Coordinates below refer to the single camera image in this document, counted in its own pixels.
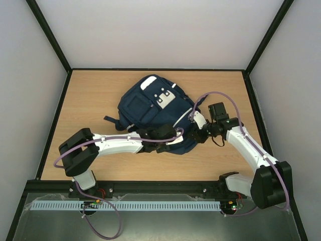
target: navy blue backpack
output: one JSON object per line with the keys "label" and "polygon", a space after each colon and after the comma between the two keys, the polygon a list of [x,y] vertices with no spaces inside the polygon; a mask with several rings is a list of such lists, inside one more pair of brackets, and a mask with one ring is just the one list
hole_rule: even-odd
{"label": "navy blue backpack", "polygon": [[144,77],[124,94],[118,105],[119,120],[105,116],[105,120],[115,123],[118,131],[134,132],[149,127],[158,128],[164,124],[181,127],[184,140],[169,145],[167,152],[184,154],[196,146],[187,138],[193,123],[188,119],[194,102],[175,83],[152,74]]}

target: white slotted strip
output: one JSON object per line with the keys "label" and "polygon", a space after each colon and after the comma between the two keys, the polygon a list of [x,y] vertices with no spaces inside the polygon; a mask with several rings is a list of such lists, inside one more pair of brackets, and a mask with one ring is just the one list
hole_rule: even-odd
{"label": "white slotted strip", "polygon": [[[119,211],[221,211],[220,202],[144,202],[111,201]],[[34,201],[30,210],[74,211],[82,210],[84,201]],[[107,203],[91,205],[87,209],[113,211]]]}

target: table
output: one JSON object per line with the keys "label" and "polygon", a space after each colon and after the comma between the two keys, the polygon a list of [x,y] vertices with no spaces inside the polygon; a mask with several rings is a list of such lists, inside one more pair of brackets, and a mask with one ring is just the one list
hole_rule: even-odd
{"label": "table", "polygon": [[[228,94],[237,104],[242,122],[260,143],[259,133],[240,71],[117,71],[74,70],[56,130],[49,149],[41,180],[70,180],[64,170],[53,167],[60,155],[58,147],[81,128],[92,133],[118,134],[105,115],[118,118],[117,105],[123,94],[137,81],[157,74],[178,84],[193,100],[208,91]],[[211,95],[200,106],[209,118],[207,106],[224,102],[230,117],[236,116],[233,105],[223,96]],[[91,165],[97,180],[110,181],[209,181],[219,175],[237,171],[253,175],[243,157],[226,143],[216,146],[211,139],[184,155],[169,153],[115,154],[97,158]]]}

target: transparent plastic sheet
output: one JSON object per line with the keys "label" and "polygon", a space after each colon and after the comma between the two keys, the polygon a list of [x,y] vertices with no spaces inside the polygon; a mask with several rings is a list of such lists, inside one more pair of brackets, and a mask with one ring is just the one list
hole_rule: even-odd
{"label": "transparent plastic sheet", "polygon": [[[101,240],[78,211],[30,211],[34,200],[77,200],[66,196],[29,194],[14,240]],[[116,195],[112,200],[209,201],[185,194],[127,194]],[[244,202],[241,212],[253,208],[251,200]],[[121,216],[123,231],[117,241],[300,240],[292,212],[282,212],[275,207],[245,217],[197,211],[124,211]],[[117,231],[117,217],[113,212],[96,212],[90,221],[104,235],[112,236]]]}

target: white backdrop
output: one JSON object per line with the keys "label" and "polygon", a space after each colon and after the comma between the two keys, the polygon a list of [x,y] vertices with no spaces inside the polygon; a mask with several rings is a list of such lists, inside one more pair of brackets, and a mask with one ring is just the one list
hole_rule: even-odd
{"label": "white backdrop", "polygon": [[309,240],[320,240],[321,1],[295,0],[254,68],[275,156],[292,166],[294,196]]}
{"label": "white backdrop", "polygon": [[71,67],[244,69],[283,0],[37,0]]}
{"label": "white backdrop", "polygon": [[0,0],[0,240],[34,179],[66,71],[26,1]]}

